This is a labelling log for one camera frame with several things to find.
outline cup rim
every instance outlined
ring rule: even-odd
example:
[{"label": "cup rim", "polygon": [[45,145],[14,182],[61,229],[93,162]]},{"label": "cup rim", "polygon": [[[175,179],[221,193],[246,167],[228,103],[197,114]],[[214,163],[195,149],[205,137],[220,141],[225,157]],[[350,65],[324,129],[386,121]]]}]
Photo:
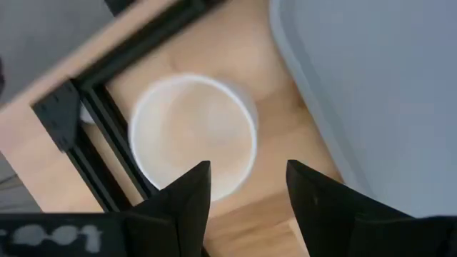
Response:
[{"label": "cup rim", "polygon": [[225,93],[228,97],[232,99],[236,103],[236,105],[241,109],[247,123],[249,126],[249,132],[251,134],[251,150],[249,152],[249,160],[248,164],[245,166],[243,169],[243,172],[241,173],[241,176],[239,179],[236,180],[236,184],[229,188],[228,190],[224,191],[220,195],[218,195],[216,198],[213,198],[211,201],[218,201],[221,200],[227,196],[230,196],[233,192],[237,191],[244,185],[246,182],[247,178],[251,175],[253,165],[256,160],[256,154],[257,154],[257,125],[256,125],[256,118],[253,116],[253,114],[250,113],[248,106],[243,102],[241,97],[235,93],[235,90],[232,89],[232,86],[229,86],[225,83],[222,83],[220,81],[217,81],[216,79],[212,79],[207,76],[203,75],[198,75],[198,74],[192,74],[192,73],[185,73],[185,74],[178,74],[178,75],[173,75],[173,76],[168,76],[166,78],[159,79],[157,81],[154,81],[149,84],[149,88],[142,94],[140,99],[136,102],[134,106],[134,111],[132,112],[132,116],[130,118],[129,122],[129,131],[128,131],[128,136],[129,136],[129,143],[131,146],[131,151],[132,154],[134,155],[134,159],[142,172],[142,174],[148,179],[150,183],[152,183],[158,190],[161,190],[162,188],[157,185],[157,183],[154,182],[154,178],[152,178],[147,172],[145,172],[144,165],[139,158],[139,155],[136,152],[136,135],[134,131],[136,130],[136,127],[138,126],[139,122],[139,117],[141,115],[141,112],[144,109],[144,106],[146,103],[149,102],[149,99],[156,94],[158,91],[168,88],[170,86],[179,86],[184,83],[189,83],[189,82],[199,82],[203,83],[209,86],[212,86],[223,93]]}]

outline metal frame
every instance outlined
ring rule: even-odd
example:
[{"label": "metal frame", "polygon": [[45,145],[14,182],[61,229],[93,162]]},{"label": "metal frame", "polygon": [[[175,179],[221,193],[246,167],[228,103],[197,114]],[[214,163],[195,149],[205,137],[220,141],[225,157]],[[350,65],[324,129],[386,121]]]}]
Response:
[{"label": "metal frame", "polygon": [[[127,122],[106,90],[106,85],[221,2],[224,0],[177,1],[79,75],[63,82],[32,106],[104,211],[125,211],[132,206],[82,129],[79,114],[74,109],[79,110],[80,102],[86,107],[141,196],[148,199],[156,194],[158,189],[144,177],[134,160],[129,148]],[[69,98],[76,104],[60,101],[61,98]]]}]

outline gray floor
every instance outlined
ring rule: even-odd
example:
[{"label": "gray floor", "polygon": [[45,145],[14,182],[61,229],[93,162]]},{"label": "gray floor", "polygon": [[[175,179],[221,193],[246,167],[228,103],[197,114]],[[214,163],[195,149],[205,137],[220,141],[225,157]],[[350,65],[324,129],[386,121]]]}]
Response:
[{"label": "gray floor", "polygon": [[[113,19],[103,0],[0,0],[0,106]],[[39,211],[0,154],[0,212]]]}]

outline white paper cup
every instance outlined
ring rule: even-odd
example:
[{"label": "white paper cup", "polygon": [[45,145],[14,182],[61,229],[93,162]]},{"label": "white paper cup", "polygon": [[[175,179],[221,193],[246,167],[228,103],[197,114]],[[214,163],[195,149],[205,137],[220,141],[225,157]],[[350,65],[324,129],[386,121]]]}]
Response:
[{"label": "white paper cup", "polygon": [[196,74],[152,83],[137,103],[130,146],[147,179],[162,189],[211,161],[211,200],[233,193],[257,152],[257,112],[234,85]]}]

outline wooden table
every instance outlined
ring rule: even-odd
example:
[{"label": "wooden table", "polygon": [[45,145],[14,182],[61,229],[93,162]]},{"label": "wooden table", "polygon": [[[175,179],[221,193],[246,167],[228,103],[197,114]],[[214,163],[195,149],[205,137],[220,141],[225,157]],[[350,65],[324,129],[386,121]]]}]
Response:
[{"label": "wooden table", "polygon": [[[31,103],[141,27],[172,0],[145,0],[30,86],[0,112],[0,150],[43,211],[101,211],[90,190],[41,125]],[[128,120],[152,81],[190,71],[233,81],[255,100],[258,156],[252,176],[211,206],[205,245],[212,256],[302,256],[289,226],[286,161],[298,159],[339,179],[338,172],[271,37],[268,2],[228,1],[145,56],[109,85]],[[86,131],[132,203],[142,201],[101,132]]]}]

